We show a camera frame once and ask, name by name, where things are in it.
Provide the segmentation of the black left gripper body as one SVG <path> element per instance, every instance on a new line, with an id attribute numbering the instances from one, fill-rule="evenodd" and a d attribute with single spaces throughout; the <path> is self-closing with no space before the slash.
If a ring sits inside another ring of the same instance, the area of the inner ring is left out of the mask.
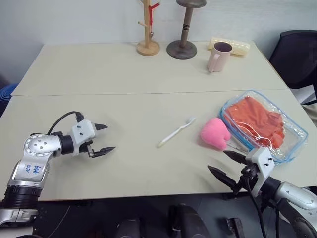
<path id="1" fill-rule="evenodd" d="M 85 144 L 87 147 L 87 153 L 92 153 L 92 140 L 97 136 L 97 131 L 95 129 L 95 125 L 92 122 L 81 122 L 80 123 L 80 140 L 82 142 L 81 145 Z"/>

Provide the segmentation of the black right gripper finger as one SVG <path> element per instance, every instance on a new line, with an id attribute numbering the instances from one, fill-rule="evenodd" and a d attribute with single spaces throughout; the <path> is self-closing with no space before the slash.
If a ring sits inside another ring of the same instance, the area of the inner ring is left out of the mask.
<path id="1" fill-rule="evenodd" d="M 222 170 L 216 168 L 216 167 L 212 167 L 212 166 L 207 166 L 207 168 L 209 169 L 209 171 L 223 184 L 225 184 L 226 186 L 228 186 L 233 192 L 238 192 L 237 188 L 237 183 L 235 182 L 235 180 L 231 179 L 229 176 L 227 176 L 227 174 L 225 172 L 223 172 Z"/>
<path id="2" fill-rule="evenodd" d="M 237 163 L 240 163 L 240 164 L 244 164 L 246 165 L 247 164 L 247 160 L 246 160 L 246 156 L 245 155 L 242 155 L 238 152 L 235 152 L 235 151 L 230 151 L 230 150 L 225 150 L 223 151 L 230 159 L 236 161 Z"/>

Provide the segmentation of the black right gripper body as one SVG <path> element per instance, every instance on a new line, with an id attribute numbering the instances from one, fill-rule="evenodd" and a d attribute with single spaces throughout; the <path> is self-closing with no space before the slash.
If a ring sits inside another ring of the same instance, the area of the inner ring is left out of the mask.
<path id="1" fill-rule="evenodd" d="M 235 159 L 235 161 L 240 164 L 244 164 L 245 167 L 241 171 L 241 176 L 234 187 L 234 192 L 238 193 L 241 189 L 245 189 L 251 193 L 258 180 L 257 173 L 259 172 L 259 168 L 257 164 L 247 162 L 245 158 L 238 158 Z"/>

